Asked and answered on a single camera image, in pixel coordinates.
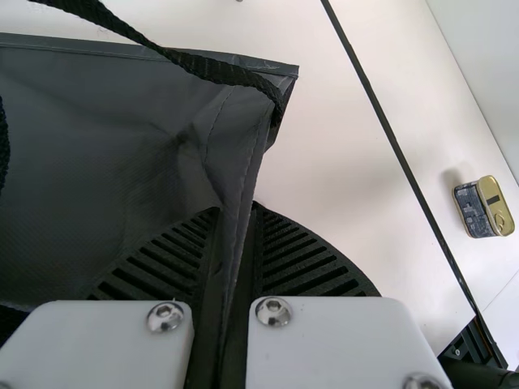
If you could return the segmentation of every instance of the black edge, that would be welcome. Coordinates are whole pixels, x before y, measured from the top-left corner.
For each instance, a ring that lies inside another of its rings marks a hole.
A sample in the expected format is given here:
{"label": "black edge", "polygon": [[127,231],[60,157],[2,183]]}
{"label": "black edge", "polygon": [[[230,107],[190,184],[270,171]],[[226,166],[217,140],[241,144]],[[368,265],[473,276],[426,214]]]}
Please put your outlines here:
{"label": "black edge", "polygon": [[422,207],[423,213],[429,221],[429,225],[431,226],[432,231],[436,236],[436,240],[440,244],[440,247],[444,252],[445,258],[447,259],[449,265],[451,266],[454,272],[454,275],[458,280],[458,283],[461,286],[461,290],[463,290],[463,293],[465,294],[467,300],[472,306],[472,309],[476,313],[476,323],[479,325],[479,327],[482,330],[482,333],[484,334],[484,340],[488,344],[492,356],[495,358],[500,368],[506,369],[506,367],[508,367],[508,364],[504,359],[503,355],[501,354],[501,351],[498,349],[496,342],[492,338],[492,335],[488,330],[485,321],[483,320],[483,316],[479,311],[476,301],[474,300],[474,297],[472,296],[472,293],[470,292],[470,289],[467,283],[465,282],[465,278],[461,274],[460,268],[457,266],[456,260],[453,257],[453,253],[451,253],[451,250],[448,248],[447,242],[445,241],[444,236],[440,231],[440,227],[436,222],[435,217],[432,215],[432,211],[429,208],[429,205],[427,204],[427,201],[425,200],[425,197],[423,196],[420,187],[418,186],[418,182],[416,181],[416,178],[414,177],[413,172],[411,171],[411,168],[407,163],[407,160],[405,159],[404,153],[402,152],[400,145],[397,142],[397,137],[392,131],[391,125],[389,124],[389,121],[386,118],[384,111],[382,110],[379,100],[377,99],[376,94],[373,91],[373,88],[371,87],[370,81],[367,78],[361,63],[354,52],[354,48],[348,41],[348,38],[346,37],[346,34],[344,33],[344,30],[342,29],[342,26],[339,23],[339,19],[335,15],[335,12],[333,11],[329,0],[321,0],[321,3],[323,4],[324,9],[326,10],[330,22],[332,22],[333,28],[335,29],[335,32],[341,40],[341,43],[346,53],[348,54],[348,57],[350,57],[350,61],[355,69],[355,72],[357,73],[357,76],[360,79],[362,86],[364,87],[364,91],[366,92],[367,97],[371,102],[371,106],[375,110],[376,116],[379,119],[380,125],[384,129],[386,136],[388,137],[388,141],[391,144],[393,151],[397,156],[398,161],[400,162],[402,170],[404,170],[404,174],[407,177],[407,180],[409,181],[411,188],[413,189],[414,195],[416,196],[416,199]]}

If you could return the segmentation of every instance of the gray fabric bag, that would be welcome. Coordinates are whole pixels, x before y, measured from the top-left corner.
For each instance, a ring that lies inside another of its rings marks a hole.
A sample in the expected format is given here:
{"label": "gray fabric bag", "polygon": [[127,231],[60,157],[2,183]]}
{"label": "gray fabric bag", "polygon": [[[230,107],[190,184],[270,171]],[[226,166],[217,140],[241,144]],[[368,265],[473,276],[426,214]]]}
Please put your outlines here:
{"label": "gray fabric bag", "polygon": [[258,88],[203,80],[142,46],[0,34],[11,144],[0,305],[84,298],[113,261],[209,207],[221,209],[229,296],[260,163],[298,68],[175,53],[253,71],[279,92],[281,111]]}

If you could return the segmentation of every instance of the black grate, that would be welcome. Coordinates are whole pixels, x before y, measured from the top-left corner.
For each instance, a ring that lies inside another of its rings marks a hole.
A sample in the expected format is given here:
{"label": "black grate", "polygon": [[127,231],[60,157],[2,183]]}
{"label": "black grate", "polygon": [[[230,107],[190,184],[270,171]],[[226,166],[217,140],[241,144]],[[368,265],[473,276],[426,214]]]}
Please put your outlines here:
{"label": "black grate", "polygon": [[216,227],[216,208],[172,225],[118,261],[93,287],[88,300],[186,302],[196,318]]}
{"label": "black grate", "polygon": [[343,254],[312,231],[256,204],[255,298],[379,296]]}

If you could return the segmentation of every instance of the tin can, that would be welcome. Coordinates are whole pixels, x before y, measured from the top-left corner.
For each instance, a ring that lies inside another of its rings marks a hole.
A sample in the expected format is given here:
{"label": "tin can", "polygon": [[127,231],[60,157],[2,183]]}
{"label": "tin can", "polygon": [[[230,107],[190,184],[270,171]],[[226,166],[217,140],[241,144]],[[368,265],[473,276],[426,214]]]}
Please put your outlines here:
{"label": "tin can", "polygon": [[512,214],[492,176],[455,187],[453,197],[471,237],[506,237],[513,233]]}

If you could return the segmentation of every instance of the silver bolt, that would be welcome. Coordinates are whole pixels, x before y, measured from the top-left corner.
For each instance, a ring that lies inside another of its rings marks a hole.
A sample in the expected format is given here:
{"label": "silver bolt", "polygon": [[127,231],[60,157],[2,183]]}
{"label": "silver bolt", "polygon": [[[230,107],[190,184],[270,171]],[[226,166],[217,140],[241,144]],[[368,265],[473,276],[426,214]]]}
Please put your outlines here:
{"label": "silver bolt", "polygon": [[166,332],[178,327],[183,319],[184,310],[179,304],[162,302],[149,311],[146,323],[151,332]]}
{"label": "silver bolt", "polygon": [[265,326],[283,327],[289,323],[292,309],[279,297],[267,297],[256,306],[256,318]]}
{"label": "silver bolt", "polygon": [[445,389],[445,387],[430,375],[411,374],[405,379],[403,389]]}

